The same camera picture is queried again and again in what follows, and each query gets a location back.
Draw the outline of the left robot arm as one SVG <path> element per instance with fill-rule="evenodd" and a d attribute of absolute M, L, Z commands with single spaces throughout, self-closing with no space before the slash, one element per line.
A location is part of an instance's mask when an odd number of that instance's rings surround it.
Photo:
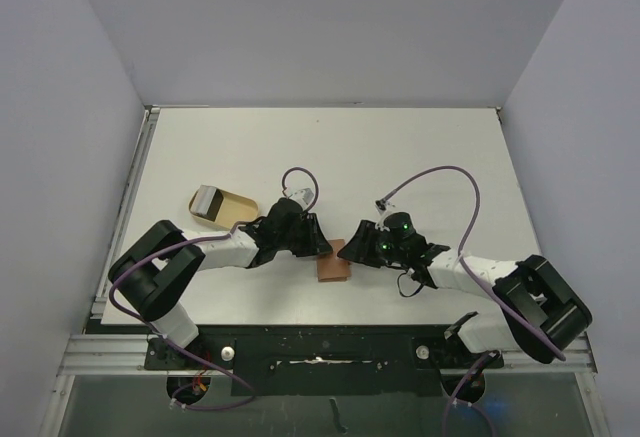
<path fill-rule="evenodd" d="M 204 344 L 180 299 L 195 274 L 226 267 L 257 268 L 280 251 L 297 258 L 333 252 L 317 216 L 289 198 L 280 198 L 267 215 L 237 222 L 226 232 L 189 234 L 169 220 L 160 220 L 111 266 L 109 301 L 170 341 L 168 356 L 180 367 L 190 368 L 202 359 Z"/>

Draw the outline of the tan leather card holder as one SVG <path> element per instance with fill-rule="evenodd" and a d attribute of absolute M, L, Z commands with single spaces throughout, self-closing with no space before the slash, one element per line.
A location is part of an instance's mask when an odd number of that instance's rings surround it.
<path fill-rule="evenodd" d="M 330 240 L 332 251 L 316 258 L 316 275 L 320 283 L 344 282 L 351 277 L 350 263 L 338 256 L 346 245 L 344 239 Z"/>

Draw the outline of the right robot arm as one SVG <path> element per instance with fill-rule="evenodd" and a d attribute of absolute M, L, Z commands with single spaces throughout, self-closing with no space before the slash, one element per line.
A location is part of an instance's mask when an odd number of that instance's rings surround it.
<path fill-rule="evenodd" d="M 446 356 L 459 366 L 469 365 L 485 351 L 514 349 L 549 364 L 593 322 L 586 304 L 546 258 L 464 257 L 427 241 L 406 212 L 391 213 L 379 222 L 361 221 L 338 256 L 368 267 L 397 267 L 423 287 L 465 292 L 496 303 L 501 319 L 464 318 L 456 324 L 457 333 L 445 341 Z"/>

